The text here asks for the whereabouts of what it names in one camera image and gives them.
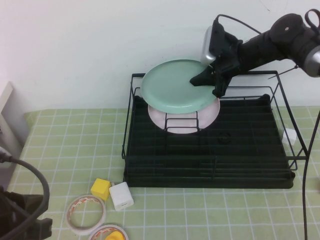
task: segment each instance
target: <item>plate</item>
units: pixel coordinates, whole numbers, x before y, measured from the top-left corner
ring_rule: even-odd
[[[151,69],[142,79],[141,95],[154,109],[169,114],[188,114],[213,103],[214,86],[193,86],[190,79],[207,66],[196,60],[172,60]]]
[[[167,122],[167,131],[173,134],[191,134],[197,132],[197,115],[199,128],[205,129],[217,118],[219,110],[219,98],[216,98],[213,103],[198,112],[185,114],[166,114],[165,112],[159,111],[150,105],[148,106],[149,116],[154,124],[161,129],[165,129],[165,124]]]

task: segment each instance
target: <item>pink plate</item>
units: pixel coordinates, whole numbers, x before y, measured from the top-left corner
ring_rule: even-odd
[[[152,106],[148,106],[151,120],[161,129],[165,129],[167,118],[167,131],[173,134],[191,134],[197,132],[197,113],[199,128],[205,129],[217,118],[220,110],[219,98],[216,98],[209,106],[197,112],[185,114],[172,114],[159,111]]]

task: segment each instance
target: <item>table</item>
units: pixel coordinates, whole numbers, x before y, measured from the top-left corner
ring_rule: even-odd
[[[291,109],[308,143],[319,107]],[[282,116],[288,120],[285,112]],[[90,192],[96,178],[122,181],[126,117],[126,109],[49,109],[26,115],[30,135],[21,158],[49,183],[49,208],[41,218],[53,219],[50,239],[88,239],[68,229],[64,212],[72,200]],[[291,189],[131,188],[134,205],[116,212],[109,198],[105,222],[124,228],[130,240],[300,240],[303,166],[298,164]],[[319,173],[318,131],[306,182],[310,240],[320,239]],[[22,167],[17,167],[9,189],[42,193],[40,183]],[[94,206],[83,206],[74,219],[89,225],[99,214]]]

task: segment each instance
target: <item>green plate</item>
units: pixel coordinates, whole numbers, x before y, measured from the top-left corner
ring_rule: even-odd
[[[189,81],[207,66],[196,60],[172,60],[151,69],[142,80],[141,94],[153,108],[169,114],[188,114],[209,106],[214,86],[193,86]]]

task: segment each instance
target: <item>yellow cube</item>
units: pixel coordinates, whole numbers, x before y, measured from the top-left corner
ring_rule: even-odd
[[[106,201],[109,197],[109,188],[111,183],[107,180],[97,178],[91,188],[92,195],[95,195],[101,198],[103,201]]]

